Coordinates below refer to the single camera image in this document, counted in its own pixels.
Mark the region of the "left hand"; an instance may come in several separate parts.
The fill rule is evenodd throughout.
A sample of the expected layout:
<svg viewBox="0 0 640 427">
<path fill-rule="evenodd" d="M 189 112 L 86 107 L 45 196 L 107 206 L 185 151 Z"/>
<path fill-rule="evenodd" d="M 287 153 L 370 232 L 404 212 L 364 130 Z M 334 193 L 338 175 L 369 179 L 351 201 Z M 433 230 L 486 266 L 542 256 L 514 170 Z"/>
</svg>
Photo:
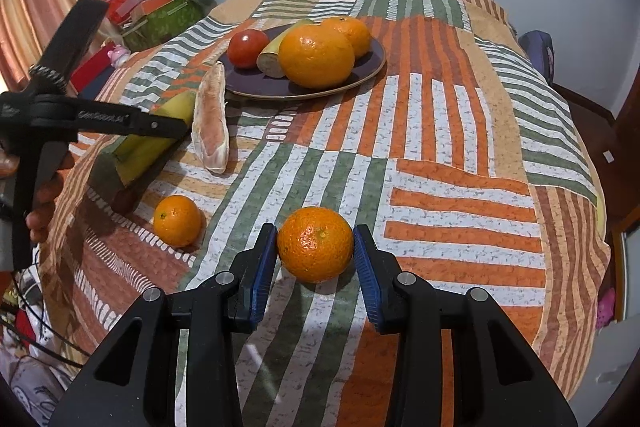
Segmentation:
<svg viewBox="0 0 640 427">
<path fill-rule="evenodd" d="M 70 170 L 74 165 L 73 156 L 66 153 L 60 168 L 52 176 L 52 179 L 43 183 L 37 191 L 34 209 L 26 217 L 26 225 L 33 242 L 40 244 L 47 239 L 49 225 L 54 215 L 55 201 L 63 190 L 64 176 L 62 176 L 62 172 Z"/>
</svg>

